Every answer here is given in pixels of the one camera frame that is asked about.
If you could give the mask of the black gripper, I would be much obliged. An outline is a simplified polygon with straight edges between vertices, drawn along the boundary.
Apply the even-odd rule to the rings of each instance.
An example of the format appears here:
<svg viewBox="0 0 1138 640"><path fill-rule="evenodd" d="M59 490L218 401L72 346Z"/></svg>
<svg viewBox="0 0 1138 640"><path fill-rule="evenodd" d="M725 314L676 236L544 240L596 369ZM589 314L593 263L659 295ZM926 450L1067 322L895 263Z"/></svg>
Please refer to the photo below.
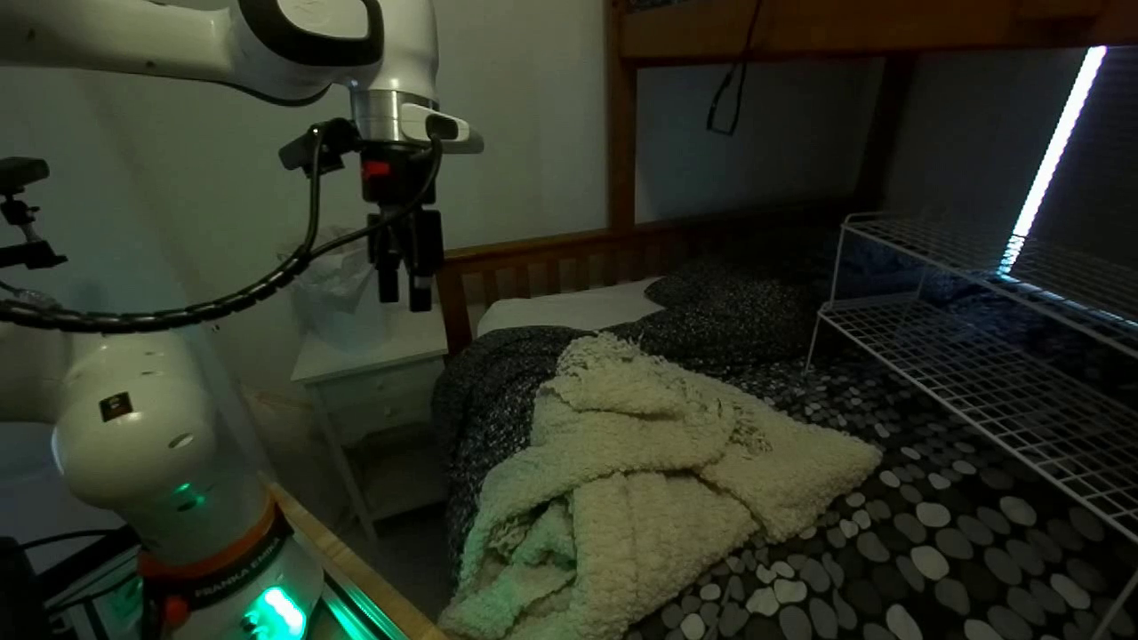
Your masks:
<svg viewBox="0 0 1138 640"><path fill-rule="evenodd" d="M409 266L409 309L430 314L433 273L446 263L440 211L433 206L440 149L433 142L366 142L358 149L371 259L382 303L399 303L399 259Z"/></svg>

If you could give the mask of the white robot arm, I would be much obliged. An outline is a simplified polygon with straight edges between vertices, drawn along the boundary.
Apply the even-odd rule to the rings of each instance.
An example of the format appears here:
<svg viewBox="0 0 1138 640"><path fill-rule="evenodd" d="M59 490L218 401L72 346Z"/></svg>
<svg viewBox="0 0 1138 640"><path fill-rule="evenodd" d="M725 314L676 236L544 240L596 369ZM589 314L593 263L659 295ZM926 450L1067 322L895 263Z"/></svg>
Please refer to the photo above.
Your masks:
<svg viewBox="0 0 1138 640"><path fill-rule="evenodd" d="M0 32L5 55L22 66L218 83L269 103L346 87L348 109L305 127L281 163L305 179L351 163L375 206L371 259L409 276L382 295L430 303L433 179L440 151L469 135L436 103L433 0L0 0ZM76 497L116 512L142 540L142 640L309 637L322 570L224 435L181 332L275 295L320 250L309 238L264 279L181 309L5 309L19 327L97 341L65 372L52 463Z"/></svg>

